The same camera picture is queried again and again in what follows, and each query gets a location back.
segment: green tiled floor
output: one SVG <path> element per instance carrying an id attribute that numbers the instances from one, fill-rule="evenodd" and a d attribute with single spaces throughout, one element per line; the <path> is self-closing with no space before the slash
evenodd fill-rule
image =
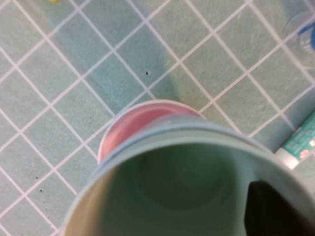
<path id="1" fill-rule="evenodd" d="M 315 110 L 284 29 L 298 2 L 253 0 L 262 20 L 246 0 L 0 0 L 0 236 L 56 235 L 107 125 L 139 102 L 183 102 L 276 151 Z M 315 192 L 315 156 L 294 172 Z"/>

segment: clear plastic object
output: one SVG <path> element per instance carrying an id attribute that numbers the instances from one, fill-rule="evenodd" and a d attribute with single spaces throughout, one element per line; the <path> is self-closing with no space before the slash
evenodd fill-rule
<path id="1" fill-rule="evenodd" d="M 311 11 L 301 12 L 294 16 L 285 27 L 285 31 L 290 34 L 298 30 L 303 24 L 311 19 L 313 13 Z M 293 53 L 296 55 L 300 64 L 306 70 L 315 69 L 315 48 L 314 43 L 315 37 L 313 36 L 315 22 L 305 25 L 300 29 L 287 44 Z"/>

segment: white grout line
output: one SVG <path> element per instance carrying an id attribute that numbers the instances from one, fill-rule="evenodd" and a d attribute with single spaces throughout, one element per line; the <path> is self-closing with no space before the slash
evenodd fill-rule
<path id="1" fill-rule="evenodd" d="M 6 230 L 6 228 L 2 224 L 0 224 L 0 230 L 2 230 L 6 236 L 11 236 L 11 234 L 8 232 L 8 230 Z"/>
<path id="2" fill-rule="evenodd" d="M 219 31 L 224 25 L 226 25 L 233 17 L 239 14 L 247 4 L 243 4 L 240 6 L 235 12 L 233 12 L 228 18 L 226 18 L 221 24 L 219 24 L 214 32 Z M 213 32 L 208 34 L 204 39 L 202 39 L 199 43 L 197 43 L 192 49 L 190 49 L 179 61 L 177 61 L 174 65 L 172 65 L 167 71 L 165 71 L 159 78 L 157 78 L 149 87 L 148 89 L 152 89 L 156 84 L 158 84 L 165 76 L 167 76 L 173 69 L 175 69 L 180 62 L 186 60 L 191 54 L 193 54 L 198 48 L 200 48 L 207 40 L 209 40 L 213 36 Z"/>
<path id="3" fill-rule="evenodd" d="M 212 101 L 212 96 L 206 91 L 206 89 L 199 83 L 199 81 L 192 75 L 192 73 L 186 68 L 183 62 L 178 58 L 178 56 L 173 52 L 173 50 L 167 45 L 164 39 L 160 36 L 160 34 L 154 29 L 151 23 L 146 19 L 143 14 L 139 11 L 139 9 L 134 5 L 131 0 L 126 0 L 129 5 L 134 9 L 134 11 L 140 16 L 140 18 L 146 23 L 149 29 L 153 32 L 153 34 L 157 37 L 160 43 L 168 50 L 168 52 L 173 56 L 177 63 L 185 70 L 185 72 L 190 76 L 190 78 L 194 81 L 194 83 L 199 87 L 199 89 L 204 93 L 204 95 Z M 227 120 L 227 122 L 234 128 L 234 130 L 238 133 L 241 133 L 240 129 L 235 125 L 235 123 L 228 117 L 228 115 L 219 107 L 217 103 L 214 103 L 214 106 L 219 110 L 222 116 Z"/>
<path id="4" fill-rule="evenodd" d="M 88 4 L 91 0 L 86 0 L 83 4 L 80 5 L 80 8 L 84 7 L 86 4 Z M 160 10 L 161 7 L 164 7 L 165 5 L 167 5 L 170 2 L 170 0 L 167 0 L 166 2 L 164 2 L 157 10 L 155 10 L 153 13 L 151 13 L 148 17 L 148 19 L 152 18 L 153 16 L 155 16 L 157 14 L 157 12 Z M 72 16 L 74 16 L 78 11 L 74 11 L 73 13 L 71 13 Z M 70 18 L 65 18 L 56 28 L 60 28 L 62 25 L 64 25 L 67 21 L 69 21 Z M 141 27 L 144 26 L 144 22 L 142 22 L 139 26 L 137 26 L 133 31 L 131 31 L 120 43 L 118 43 L 115 46 L 115 50 L 117 50 L 119 47 L 121 47 L 123 45 L 123 43 L 125 43 L 130 37 L 132 37 Z M 53 35 L 57 30 L 56 28 L 49 33 L 49 36 Z M 30 51 L 28 51 L 20 60 L 18 60 L 18 62 L 16 63 L 16 65 L 20 65 L 21 63 L 23 63 L 34 51 L 36 51 L 43 43 L 45 42 L 45 39 L 42 39 L 37 45 L 35 45 Z M 108 52 L 100 61 L 98 61 L 94 66 L 92 66 L 83 76 L 82 78 L 86 78 L 99 64 L 101 64 L 106 58 L 108 58 L 112 53 Z M 15 68 L 11 68 L 5 75 L 3 75 L 2 78 L 0 78 L 0 83 L 6 79 L 8 77 L 9 74 L 11 74 L 13 71 L 15 71 Z M 61 94 L 59 94 L 51 103 L 51 105 L 55 105 L 59 100 L 62 99 L 63 96 L 65 96 L 71 89 L 73 89 L 79 82 L 81 82 L 82 78 L 78 78 L 75 82 L 73 82 L 68 88 L 66 88 Z M 124 109 L 127 109 L 128 107 L 130 107 L 133 103 L 135 103 L 138 98 L 140 98 L 143 94 L 145 94 L 145 92 L 142 92 L 139 96 L 137 96 L 134 100 L 132 100 L 129 104 L 127 104 L 127 106 Z M 50 109 L 49 106 L 47 106 L 46 108 L 44 108 L 44 110 L 42 110 L 39 114 L 36 115 L 36 117 L 34 117 L 28 124 L 26 124 L 21 131 L 24 132 L 26 129 L 28 129 L 33 123 L 35 123 L 46 111 L 48 111 Z M 13 137 L 11 137 L 5 144 L 3 144 L 0 147 L 0 151 L 2 151 L 4 148 L 6 148 L 10 143 L 12 143 L 17 137 L 19 136 L 19 134 L 15 134 Z"/>
<path id="5" fill-rule="evenodd" d="M 195 6 L 190 2 L 190 0 L 185 0 L 187 5 L 192 9 L 192 11 L 198 16 L 198 18 L 203 22 L 203 24 L 207 27 L 210 32 L 213 32 L 213 28 L 208 24 L 208 22 L 204 19 L 201 13 L 195 8 Z M 273 101 L 273 99 L 269 96 L 266 90 L 257 82 L 257 80 L 252 76 L 252 74 L 244 67 L 244 65 L 239 61 L 239 59 L 235 56 L 235 54 L 231 51 L 231 49 L 226 45 L 226 43 L 219 37 L 219 35 L 214 32 L 214 37 L 220 43 L 220 45 L 226 50 L 229 56 L 235 61 L 235 63 L 241 68 L 241 70 L 247 75 L 247 77 L 252 81 L 252 83 L 257 87 L 257 89 L 261 92 L 261 94 L 267 99 L 267 101 L 272 105 L 272 107 L 279 113 L 279 106 Z M 284 115 L 281 114 L 287 124 L 294 130 L 294 126 L 291 121 Z"/>
<path id="6" fill-rule="evenodd" d="M 143 25 L 144 25 L 144 22 L 141 23 L 136 29 L 134 29 L 134 31 L 137 32 Z M 126 41 L 126 39 L 122 40 L 122 43 L 119 43 L 117 46 L 120 47 L 125 41 Z"/>
<path id="7" fill-rule="evenodd" d="M 310 83 L 314 84 L 315 79 L 303 68 L 299 60 L 295 57 L 295 55 L 290 51 L 290 49 L 285 45 L 282 44 L 282 40 L 278 33 L 272 28 L 272 26 L 269 24 L 269 22 L 266 20 L 266 18 L 263 16 L 263 14 L 258 10 L 258 8 L 251 2 L 248 1 L 249 7 L 251 10 L 255 13 L 255 15 L 258 17 L 258 19 L 262 22 L 262 24 L 266 27 L 266 29 L 269 31 L 271 36 L 276 40 L 277 43 L 281 44 L 282 49 L 287 54 L 289 59 L 295 64 L 295 66 L 302 72 L 304 77 L 310 81 Z"/>
<path id="8" fill-rule="evenodd" d="M 30 205 L 37 211 L 37 213 L 43 217 L 43 219 L 50 225 L 51 228 L 56 230 L 56 226 L 47 218 L 46 215 L 34 204 L 34 202 L 23 192 L 19 185 L 7 174 L 7 172 L 0 166 L 0 172 L 11 182 L 11 184 L 24 196 L 24 198 L 30 203 Z"/>
<path id="9" fill-rule="evenodd" d="M 9 55 L 0 47 L 0 52 L 6 57 L 6 59 L 13 65 L 13 67 L 19 72 L 19 74 L 25 79 L 25 81 L 30 85 L 32 89 L 38 94 L 38 96 L 46 103 L 46 105 L 59 117 L 59 119 L 69 128 L 74 136 L 83 142 L 83 139 L 78 135 L 78 133 L 73 129 L 73 127 L 63 118 L 63 116 L 55 109 L 55 107 L 46 99 L 46 97 L 37 89 L 37 87 L 29 80 L 29 78 L 23 73 L 23 71 L 14 63 L 14 61 L 9 57 Z M 86 146 L 88 151 L 93 155 L 92 150 Z"/>
<path id="10" fill-rule="evenodd" d="M 304 4 L 308 7 L 308 9 L 315 14 L 315 8 L 313 7 L 313 5 L 311 4 L 311 2 L 309 0 L 303 0 Z"/>
<path id="11" fill-rule="evenodd" d="M 87 3 L 89 3 L 91 0 L 86 0 L 81 6 L 85 6 Z M 70 21 L 78 11 L 74 10 L 72 13 L 70 13 L 66 18 L 64 18 L 47 36 L 50 38 L 53 36 L 63 25 L 65 25 L 68 21 Z M 30 55 L 32 55 L 38 48 L 40 48 L 44 43 L 46 42 L 45 38 L 41 39 L 35 46 L 33 46 L 27 53 L 25 53 L 17 62 L 16 64 L 19 66 L 21 65 Z M 6 72 L 1 78 L 0 83 L 8 77 L 12 72 L 14 71 L 14 68 L 10 69 L 8 72 Z"/>
<path id="12" fill-rule="evenodd" d="M 100 132 L 102 132 L 110 123 L 112 120 L 109 120 L 106 122 L 100 129 L 98 129 L 94 134 L 92 134 L 88 139 L 84 141 L 84 144 L 88 144 L 93 138 L 95 138 Z M 39 179 L 32 187 L 30 187 L 26 192 L 25 196 L 28 195 L 30 192 L 32 192 L 34 189 L 36 189 L 43 181 L 45 181 L 52 173 L 57 171 L 63 164 L 65 164 L 71 157 L 73 157 L 76 153 L 78 153 L 83 147 L 84 144 L 81 144 L 78 146 L 75 150 L 73 150 L 66 158 L 64 158 L 61 162 L 59 162 L 56 166 L 54 166 L 46 175 L 44 175 L 41 179 Z M 0 213 L 0 219 L 8 212 L 10 211 L 14 206 L 16 206 L 25 196 L 19 197 L 17 200 L 15 200 L 9 207 L 7 207 L 3 212 Z"/>
<path id="13" fill-rule="evenodd" d="M 80 73 L 74 68 L 74 66 L 69 62 L 69 60 L 62 54 L 62 52 L 56 47 L 56 45 L 50 40 L 50 38 L 42 31 L 42 29 L 36 24 L 36 22 L 29 16 L 26 10 L 16 1 L 12 0 L 19 10 L 25 15 L 25 17 L 31 22 L 31 24 L 37 29 L 37 31 L 42 35 L 42 37 L 48 42 L 48 44 L 55 50 L 55 52 L 62 58 L 62 60 L 69 66 L 69 68 L 74 72 L 77 77 L 81 77 Z M 94 95 L 96 92 L 91 87 L 87 87 Z M 107 106 L 107 104 L 97 95 L 95 96 L 97 100 L 108 110 L 110 114 L 113 114 L 113 111 Z"/>
<path id="14" fill-rule="evenodd" d="M 6 0 L 2 4 L 0 4 L 0 11 L 2 11 L 4 7 L 7 6 L 9 3 L 10 3 L 10 0 Z"/>
<path id="15" fill-rule="evenodd" d="M 129 107 L 131 107 L 134 103 L 136 103 L 146 93 L 147 93 L 146 91 L 142 91 L 138 96 L 136 96 L 132 101 L 130 101 L 124 108 L 122 108 L 117 113 L 117 117 L 119 117 L 121 113 L 124 113 Z"/>
<path id="16" fill-rule="evenodd" d="M 73 0 L 69 0 L 71 4 L 78 9 L 78 6 Z M 148 90 L 142 80 L 135 74 L 135 72 L 130 68 L 130 66 L 125 62 L 125 60 L 117 53 L 114 47 L 107 41 L 104 35 L 96 28 L 96 26 L 91 22 L 91 20 L 85 15 L 85 13 L 78 9 L 79 14 L 83 17 L 83 19 L 89 24 L 89 26 L 94 30 L 94 32 L 100 37 L 100 39 L 104 42 L 104 44 L 110 49 L 112 53 L 118 58 L 118 60 L 124 65 L 124 67 L 129 71 L 129 73 L 135 78 L 135 80 L 142 86 L 142 88 L 153 98 L 154 95 Z"/>
<path id="17" fill-rule="evenodd" d="M 18 132 L 20 136 L 33 148 L 33 150 L 39 155 L 41 159 L 49 166 L 51 170 L 54 169 L 54 166 L 46 159 L 46 157 L 35 147 L 35 145 L 26 137 L 26 135 L 19 129 L 18 126 L 6 115 L 6 113 L 0 108 L 0 114 L 8 121 L 10 125 Z M 54 173 L 65 183 L 65 185 L 73 192 L 74 195 L 77 195 L 77 192 L 70 186 L 70 184 L 64 179 L 64 177 L 58 172 L 54 171 Z"/>
<path id="18" fill-rule="evenodd" d="M 165 1 L 161 6 L 159 6 L 154 12 L 152 12 L 148 19 L 151 19 L 154 17 L 164 6 L 166 6 L 171 0 Z M 114 48 L 113 50 L 110 50 L 108 54 L 106 54 L 104 57 L 102 57 L 98 62 L 96 62 L 87 72 L 85 72 L 82 77 L 86 78 L 89 74 L 92 73 L 93 70 L 95 70 L 103 61 L 105 61 L 110 55 L 114 53 L 114 51 L 117 51 L 128 39 L 130 39 L 135 33 L 138 32 L 143 26 L 145 25 L 144 22 L 141 22 L 136 28 L 134 28 L 124 39 L 122 39 Z"/>
<path id="19" fill-rule="evenodd" d="M 289 109 L 297 100 L 299 100 L 301 97 L 303 97 L 306 93 L 308 93 L 310 90 L 314 89 L 315 85 L 312 85 L 308 87 L 306 90 L 304 90 L 302 93 L 300 93 L 297 97 L 295 97 L 291 102 L 289 102 L 284 108 L 281 109 L 281 113 L 284 113 L 287 109 Z M 270 124 L 273 120 L 275 120 L 278 116 L 280 116 L 281 113 L 275 114 L 273 117 L 271 117 L 269 120 L 264 122 L 260 127 L 258 127 L 255 131 L 253 131 L 251 134 L 249 134 L 249 137 L 255 136 L 260 130 L 262 130 L 264 127 L 266 127 L 268 124 Z"/>
<path id="20" fill-rule="evenodd" d="M 314 19 L 315 16 L 311 17 L 309 19 L 309 21 L 312 21 Z M 289 41 L 291 38 L 293 38 L 297 32 L 302 29 L 306 24 L 308 24 L 308 22 L 306 22 L 305 24 L 301 25 L 297 30 L 295 30 L 294 32 L 292 32 L 290 35 L 288 35 L 285 40 L 283 41 L 282 44 L 285 44 L 287 41 Z M 275 51 L 277 51 L 279 48 L 281 47 L 281 44 L 277 44 L 270 52 L 268 52 L 264 57 L 262 57 L 255 65 L 253 65 L 248 71 L 252 72 L 253 70 L 255 70 L 258 66 L 260 66 L 266 59 L 268 59 L 268 57 L 270 57 Z M 239 78 L 237 78 L 233 83 L 231 83 L 228 87 L 226 87 L 224 90 L 222 90 L 215 98 L 214 101 L 217 101 L 221 96 L 223 96 L 228 90 L 230 90 L 234 85 L 236 85 L 239 81 L 241 81 L 243 78 L 246 77 L 246 74 L 244 73 L 243 75 L 241 75 Z M 206 110 L 208 107 L 210 107 L 210 105 L 212 104 L 212 102 L 209 102 L 206 106 L 204 106 L 200 112 L 203 112 L 204 110 Z"/>
<path id="21" fill-rule="evenodd" d="M 57 229 L 56 231 L 54 231 L 50 236 L 57 236 L 59 234 L 59 229 Z"/>

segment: toothpaste tube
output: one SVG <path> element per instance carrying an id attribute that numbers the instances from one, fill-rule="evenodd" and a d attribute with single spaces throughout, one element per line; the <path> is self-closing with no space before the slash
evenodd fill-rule
<path id="1" fill-rule="evenodd" d="M 315 112 L 276 152 L 278 157 L 290 169 L 294 169 L 307 158 L 315 147 Z"/>

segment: light green cup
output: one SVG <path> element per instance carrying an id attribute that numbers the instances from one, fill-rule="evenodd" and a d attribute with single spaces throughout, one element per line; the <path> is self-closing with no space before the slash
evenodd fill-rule
<path id="1" fill-rule="evenodd" d="M 170 116 L 99 165 L 61 235 L 312 235 L 313 222 L 314 198 L 272 153 L 202 118 Z"/>

